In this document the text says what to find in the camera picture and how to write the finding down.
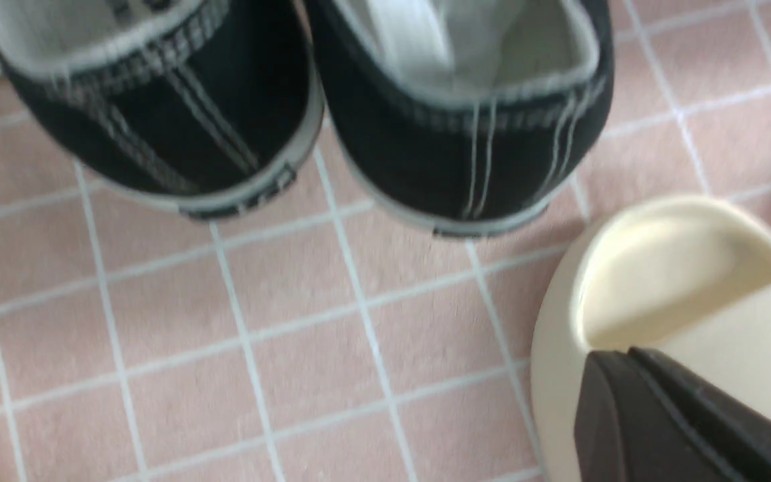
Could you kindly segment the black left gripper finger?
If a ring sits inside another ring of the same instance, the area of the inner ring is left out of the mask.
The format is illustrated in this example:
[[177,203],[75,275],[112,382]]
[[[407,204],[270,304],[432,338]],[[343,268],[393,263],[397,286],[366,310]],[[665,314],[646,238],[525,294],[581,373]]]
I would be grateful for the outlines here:
[[573,436],[580,481],[771,481],[771,420],[655,349],[588,354]]

